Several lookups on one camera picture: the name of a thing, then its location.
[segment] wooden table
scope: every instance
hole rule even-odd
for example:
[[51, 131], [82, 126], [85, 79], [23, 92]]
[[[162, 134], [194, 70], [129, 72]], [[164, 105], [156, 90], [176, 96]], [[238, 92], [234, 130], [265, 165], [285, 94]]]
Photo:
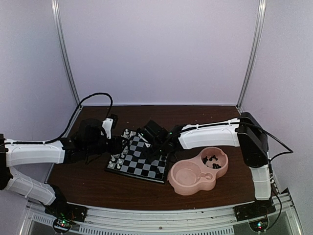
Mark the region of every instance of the wooden table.
[[[81, 120], [103, 120], [106, 111], [107, 107], [84, 107], [72, 133]], [[150, 119], [170, 130], [178, 124], [211, 123], [239, 115], [233, 106], [117, 106], [111, 113], [119, 116], [114, 135], [121, 135], [125, 128], [143, 127]], [[217, 180], [213, 190], [191, 196], [176, 194], [168, 182], [163, 185], [104, 171], [110, 158], [108, 153], [89, 165], [85, 162], [56, 164], [48, 182], [59, 186], [69, 202], [114, 209], [200, 209], [253, 201], [251, 173], [244, 164], [240, 148], [220, 148], [228, 155], [228, 172]], [[177, 157], [179, 160], [192, 158], [201, 149], [178, 152]]]

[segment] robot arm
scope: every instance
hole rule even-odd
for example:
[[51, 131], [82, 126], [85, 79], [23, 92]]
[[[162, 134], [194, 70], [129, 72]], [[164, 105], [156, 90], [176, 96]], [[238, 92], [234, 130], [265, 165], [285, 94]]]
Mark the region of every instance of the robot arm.
[[10, 190], [40, 201], [46, 212], [57, 218], [84, 221], [86, 208], [68, 204], [62, 192], [49, 184], [38, 182], [17, 171], [14, 166], [34, 163], [69, 164], [84, 161], [88, 156], [122, 151], [122, 138], [111, 136], [117, 116], [103, 122], [87, 119], [70, 138], [52, 143], [5, 140], [0, 134], [0, 190]]
[[268, 138], [250, 113], [242, 113], [239, 118], [224, 122], [175, 126], [169, 132], [150, 121], [140, 133], [152, 144], [146, 152], [146, 156], [152, 156], [150, 161], [161, 155], [196, 147], [240, 147], [244, 162], [252, 173], [256, 200], [251, 205], [235, 208], [237, 220], [255, 218], [275, 211], [271, 199]]

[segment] pink pet bowl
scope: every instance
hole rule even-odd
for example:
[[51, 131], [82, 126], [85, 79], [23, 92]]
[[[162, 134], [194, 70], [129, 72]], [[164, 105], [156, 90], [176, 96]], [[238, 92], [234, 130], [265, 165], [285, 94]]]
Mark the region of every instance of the pink pet bowl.
[[219, 148], [208, 147], [194, 158], [175, 163], [168, 181], [176, 193], [187, 196], [200, 190], [212, 190], [216, 179], [225, 175], [227, 170], [227, 155]]

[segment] black and white chessboard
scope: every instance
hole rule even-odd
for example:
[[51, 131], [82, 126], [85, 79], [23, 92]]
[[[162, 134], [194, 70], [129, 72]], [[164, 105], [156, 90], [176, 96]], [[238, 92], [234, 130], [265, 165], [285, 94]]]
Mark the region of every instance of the black and white chessboard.
[[123, 137], [129, 139], [129, 142], [121, 154], [111, 156], [106, 170], [148, 181], [165, 183], [167, 180], [167, 156], [149, 163], [141, 154], [150, 145], [134, 131], [125, 130]]

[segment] white backdrop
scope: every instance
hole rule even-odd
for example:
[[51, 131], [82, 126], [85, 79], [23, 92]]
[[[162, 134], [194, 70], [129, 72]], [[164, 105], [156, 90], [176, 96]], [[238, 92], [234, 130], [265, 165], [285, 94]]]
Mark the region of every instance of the white backdrop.
[[[15, 140], [59, 136], [75, 108], [62, 63], [51, 0], [2, 0], [0, 4], [0, 133]], [[22, 165], [44, 180], [51, 164]], [[18, 234], [27, 200], [0, 191], [2, 235]]]
[[[273, 161], [305, 234], [313, 221], [313, 1], [268, 1], [264, 31], [243, 109], [294, 150]], [[270, 142], [270, 155], [284, 150]]]
[[257, 0], [62, 0], [78, 94], [106, 91], [120, 105], [234, 105], [257, 10]]

